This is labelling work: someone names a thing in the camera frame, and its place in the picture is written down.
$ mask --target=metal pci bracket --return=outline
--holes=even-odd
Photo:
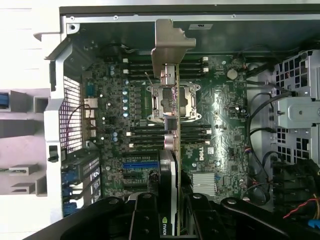
[[[196,46],[195,38],[187,38],[181,28],[174,28],[170,19],[155,21],[155,48],[151,51],[154,76],[161,78],[164,65],[181,63],[188,49]]]
[[[310,97],[286,97],[278,101],[277,121],[286,129],[307,129],[320,123],[320,101]]]

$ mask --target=yellow cable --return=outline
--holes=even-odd
[[[314,198],[317,199],[316,202],[316,212],[313,216],[313,219],[319,219],[320,218],[320,204],[319,204],[319,199],[317,197],[317,195],[313,194]]]

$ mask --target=green pcb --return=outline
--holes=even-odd
[[[205,140],[187,139],[182,143],[182,168],[195,183],[194,191],[212,188],[210,195],[217,202],[226,197],[240,197],[247,187],[247,159],[244,164],[240,162],[247,143],[246,78],[244,63],[233,57],[186,55],[180,65],[182,85],[199,86],[195,106],[201,118],[182,121],[182,129],[186,124],[191,130],[185,138],[191,138],[192,125],[207,126]],[[146,136],[139,144],[131,136],[133,129],[152,131],[164,129],[164,125],[150,121],[154,101],[150,89],[160,82],[153,78],[151,58],[127,59],[125,63],[115,58],[98,60],[85,79],[85,97],[98,98],[94,117],[96,141],[101,146],[103,195],[123,198],[147,189],[148,174],[157,170],[152,168],[157,161],[155,153],[164,147],[161,136],[150,139]],[[163,91],[163,99],[166,94],[170,92]],[[190,104],[184,97],[180,102]],[[164,108],[172,107],[164,100],[161,104]],[[141,161],[150,161],[150,167],[124,167],[124,163]]]

